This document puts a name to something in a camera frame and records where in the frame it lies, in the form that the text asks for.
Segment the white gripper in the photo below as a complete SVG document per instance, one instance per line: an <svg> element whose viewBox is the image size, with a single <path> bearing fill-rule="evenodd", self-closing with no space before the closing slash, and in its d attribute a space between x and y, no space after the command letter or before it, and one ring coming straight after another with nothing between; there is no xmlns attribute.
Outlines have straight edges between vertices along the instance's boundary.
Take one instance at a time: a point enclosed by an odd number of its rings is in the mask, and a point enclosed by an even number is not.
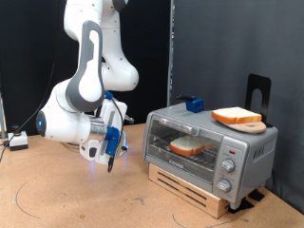
<svg viewBox="0 0 304 228"><path fill-rule="evenodd" d="M124 121L127 124L133 124L135 120L128 115L125 116L125 112L127 110L127 105L125 103L116 101L115 99L108 100L104 99L101 115L100 117L104 121L106 126L113 126L117 128L119 131L124 131ZM102 138L99 143L99 151L95 156L95 162L101 164L108 164L110 156L105 153L107 146L107 140ZM125 145L125 134L121 134L121 139L117 147L116 158L122 156L127 150L127 146Z"/></svg>

